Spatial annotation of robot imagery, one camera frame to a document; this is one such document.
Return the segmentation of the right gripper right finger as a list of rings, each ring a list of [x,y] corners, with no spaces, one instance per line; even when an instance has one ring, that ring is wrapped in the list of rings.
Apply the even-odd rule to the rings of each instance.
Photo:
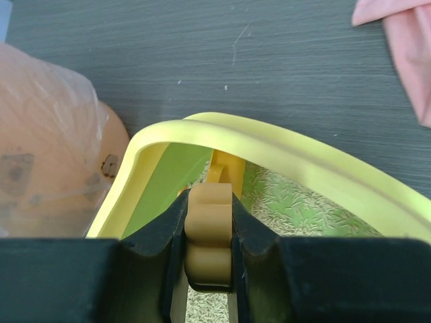
[[[232,212],[232,322],[430,321],[427,243],[282,237]]]

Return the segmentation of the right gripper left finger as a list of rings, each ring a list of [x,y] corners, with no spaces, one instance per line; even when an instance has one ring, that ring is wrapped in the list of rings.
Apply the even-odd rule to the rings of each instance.
[[[184,322],[188,195],[123,240],[1,240],[1,321]]]

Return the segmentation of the orange litter scoop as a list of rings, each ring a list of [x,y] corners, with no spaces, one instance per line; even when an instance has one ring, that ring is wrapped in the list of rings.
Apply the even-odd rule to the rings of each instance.
[[[213,150],[205,182],[190,189],[185,217],[185,274],[195,291],[230,291],[233,200],[242,195],[244,169],[244,159]]]

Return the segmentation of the yellow green litter box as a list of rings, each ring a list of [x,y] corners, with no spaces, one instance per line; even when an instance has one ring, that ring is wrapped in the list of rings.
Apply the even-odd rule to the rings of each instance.
[[[249,118],[206,112],[153,124],[130,141],[88,236],[121,238],[171,143],[220,150],[290,177],[369,223],[378,238],[430,246],[430,201],[368,164],[304,135]]]

